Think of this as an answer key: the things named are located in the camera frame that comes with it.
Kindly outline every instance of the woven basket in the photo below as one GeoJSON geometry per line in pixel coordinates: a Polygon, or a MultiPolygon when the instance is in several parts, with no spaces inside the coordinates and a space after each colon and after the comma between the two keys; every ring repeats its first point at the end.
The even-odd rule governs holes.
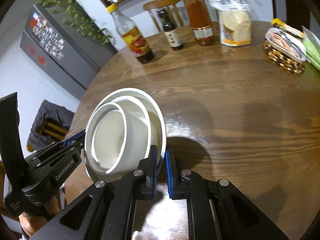
{"type": "Polygon", "coordinates": [[[283,54],[279,50],[273,48],[267,39],[264,40],[263,48],[266,50],[266,53],[269,55],[269,58],[277,63],[280,67],[285,70],[288,70],[292,73],[296,73],[298,75],[304,72],[305,63],[299,63],[283,54]]]}

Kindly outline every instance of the wooden table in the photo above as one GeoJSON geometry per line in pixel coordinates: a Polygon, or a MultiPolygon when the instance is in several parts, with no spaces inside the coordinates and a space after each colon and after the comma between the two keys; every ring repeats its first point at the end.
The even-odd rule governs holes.
{"type": "MultiPolygon", "coordinates": [[[[291,240],[299,239],[320,209],[320,73],[309,65],[298,76],[268,59],[262,49],[268,28],[253,22],[251,45],[236,48],[218,37],[198,46],[189,27],[179,28],[180,51],[159,33],[147,38],[156,59],[145,65],[122,49],[85,93],[70,135],[86,127],[109,93],[142,89],[160,106],[176,157],[206,179],[229,179],[291,240]]],[[[169,199],[164,170],[157,200],[137,204],[135,240],[188,239],[186,202],[169,199]]],[[[91,183],[82,162],[66,181],[68,201],[91,183]]]]}

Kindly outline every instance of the black bottle cap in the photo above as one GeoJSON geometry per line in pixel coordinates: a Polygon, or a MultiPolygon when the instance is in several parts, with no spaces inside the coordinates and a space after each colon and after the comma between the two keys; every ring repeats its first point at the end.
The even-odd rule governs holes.
{"type": "Polygon", "coordinates": [[[161,10],[157,11],[157,13],[158,13],[158,15],[159,15],[160,18],[161,18],[161,17],[165,17],[165,16],[168,15],[166,9],[161,9],[161,10]]]}

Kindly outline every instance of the stack of white bowls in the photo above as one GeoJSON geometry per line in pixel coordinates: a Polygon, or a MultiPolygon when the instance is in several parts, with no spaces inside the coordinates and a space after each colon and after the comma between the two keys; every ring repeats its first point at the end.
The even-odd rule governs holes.
{"type": "Polygon", "coordinates": [[[120,179],[158,147],[157,173],[164,160],[166,130],[159,106],[146,92],[117,90],[93,111],[86,128],[84,159],[93,181],[120,179]]]}

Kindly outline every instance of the refrigerator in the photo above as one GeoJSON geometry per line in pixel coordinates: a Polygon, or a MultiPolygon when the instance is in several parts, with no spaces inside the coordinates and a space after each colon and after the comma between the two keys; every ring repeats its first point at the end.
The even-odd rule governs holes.
{"type": "Polygon", "coordinates": [[[22,34],[21,49],[52,79],[81,100],[92,80],[117,53],[111,43],[101,45],[65,25],[64,12],[34,4],[22,34]]]}

